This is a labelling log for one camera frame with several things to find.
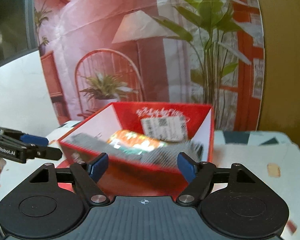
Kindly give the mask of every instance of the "plant pot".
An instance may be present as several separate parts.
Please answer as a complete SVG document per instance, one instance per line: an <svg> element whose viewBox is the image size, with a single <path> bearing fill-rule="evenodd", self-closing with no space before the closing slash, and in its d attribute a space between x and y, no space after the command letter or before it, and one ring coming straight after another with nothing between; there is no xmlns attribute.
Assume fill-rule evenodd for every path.
<svg viewBox="0 0 300 240"><path fill-rule="evenodd" d="M45 46L45 45L41 44L41 45L39 46L39 54L40 54L41 57L42 57L44 54L46 54L46 46Z"/></svg>
<svg viewBox="0 0 300 240"><path fill-rule="evenodd" d="M118 102L118 98L113 98L113 99L94 99L92 101L92 107L93 109L101 109L105 107L107 104L112 103L112 102Z"/></svg>

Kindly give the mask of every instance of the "white table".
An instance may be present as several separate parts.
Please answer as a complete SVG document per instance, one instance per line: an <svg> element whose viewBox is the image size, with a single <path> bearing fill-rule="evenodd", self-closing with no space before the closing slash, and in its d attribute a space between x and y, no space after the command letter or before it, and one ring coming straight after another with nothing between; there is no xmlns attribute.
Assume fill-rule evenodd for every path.
<svg viewBox="0 0 300 240"><path fill-rule="evenodd" d="M71 127L56 129L48 136L48 139L57 139L70 129ZM274 136L280 143L279 145L263 146L264 148L255 147L255 149L252 149L253 145L259 145ZM218 167L227 168L232 163L242 163L268 184L287 202L290 209L289 219L298 226L297 231L293 235L285 229L282 234L283 239L300 240L300 151L298 147L293 145L285 134L275 132L251 132L247 144L248 146L226 146L223 133L215 131L213 162ZM52 146L58 147L58 144L55 142ZM27 164L7 161L0 180L0 200L44 163L53 162L57 166L63 160L63 158L59 161L35 159L27 161ZM279 179L268 176L266 165L269 162L277 163L281 167L282 176ZM215 185L214 190L225 186L224 184Z"/></svg>

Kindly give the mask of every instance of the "wall poster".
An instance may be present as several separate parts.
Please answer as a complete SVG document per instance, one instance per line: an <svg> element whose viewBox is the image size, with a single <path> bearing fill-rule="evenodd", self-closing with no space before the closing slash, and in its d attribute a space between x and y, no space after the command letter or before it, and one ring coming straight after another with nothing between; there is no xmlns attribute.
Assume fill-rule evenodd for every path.
<svg viewBox="0 0 300 240"><path fill-rule="evenodd" d="M258 0L35 0L35 23L60 124L121 100L207 103L216 129L257 127Z"/></svg>

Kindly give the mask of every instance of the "red box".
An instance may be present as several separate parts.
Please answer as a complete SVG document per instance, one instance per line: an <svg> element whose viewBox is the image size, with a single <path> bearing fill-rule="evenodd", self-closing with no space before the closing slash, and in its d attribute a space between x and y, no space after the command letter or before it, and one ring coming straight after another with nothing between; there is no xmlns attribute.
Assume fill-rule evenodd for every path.
<svg viewBox="0 0 300 240"><path fill-rule="evenodd" d="M71 164L90 161L99 153L67 143L68 136L86 133L107 141L118 130L142 133L141 119L168 116L184 116L189 139L203 144L202 161L211 159L213 150L214 115L210 105L178 104L162 102L116 102L96 112L58 141ZM109 157L109 168L98 182L98 186L109 196L133 195L176 197L187 186L178 169L167 169L151 164L127 162Z"/></svg>

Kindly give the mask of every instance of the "orange packaging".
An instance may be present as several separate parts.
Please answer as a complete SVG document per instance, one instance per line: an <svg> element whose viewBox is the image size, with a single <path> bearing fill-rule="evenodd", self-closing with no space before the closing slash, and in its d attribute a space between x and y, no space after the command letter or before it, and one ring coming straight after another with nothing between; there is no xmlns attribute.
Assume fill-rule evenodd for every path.
<svg viewBox="0 0 300 240"><path fill-rule="evenodd" d="M157 139L150 138L140 133L129 130L119 130L115 132L109 140L109 144L123 144L128 147L139 148L145 151L152 151L158 147L164 147L168 144Z"/></svg>

